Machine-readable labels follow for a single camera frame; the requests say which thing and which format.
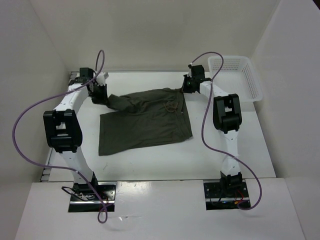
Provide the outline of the olive green shorts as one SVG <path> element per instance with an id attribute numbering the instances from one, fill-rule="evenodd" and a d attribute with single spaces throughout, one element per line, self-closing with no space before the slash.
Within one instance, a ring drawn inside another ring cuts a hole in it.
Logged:
<path id="1" fill-rule="evenodd" d="M 106 105 L 112 112 L 100 115 L 99 156 L 180 143 L 193 136 L 180 89 L 111 94 Z"/>

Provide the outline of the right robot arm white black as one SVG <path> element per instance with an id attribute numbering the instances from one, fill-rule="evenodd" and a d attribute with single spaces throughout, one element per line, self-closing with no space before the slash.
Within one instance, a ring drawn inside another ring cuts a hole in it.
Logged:
<path id="1" fill-rule="evenodd" d="M 225 197 L 231 197 L 242 186 L 243 177 L 238 156 L 238 134 L 242 124 L 240 99 L 236 93 L 228 93 L 210 83 L 205 77 L 202 65 L 188 65 L 189 72 L 184 75 L 183 93 L 198 92 L 213 104 L 212 121 L 222 140 L 222 152 L 226 155 L 220 170 L 219 191 Z"/>

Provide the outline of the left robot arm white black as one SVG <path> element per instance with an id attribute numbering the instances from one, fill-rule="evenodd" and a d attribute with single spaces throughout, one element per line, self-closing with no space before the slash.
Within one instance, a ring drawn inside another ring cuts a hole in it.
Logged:
<path id="1" fill-rule="evenodd" d="M 69 94 L 51 111 L 43 114 L 48 146 L 65 160 L 66 167 L 73 169 L 74 185 L 68 193 L 78 201 L 97 200 L 100 194 L 97 178 L 89 168 L 81 145 L 83 133 L 77 118 L 83 102 L 91 98 L 95 104 L 104 104 L 108 99 L 105 71 L 88 67 L 79 70 L 79 76 L 68 84 Z"/>

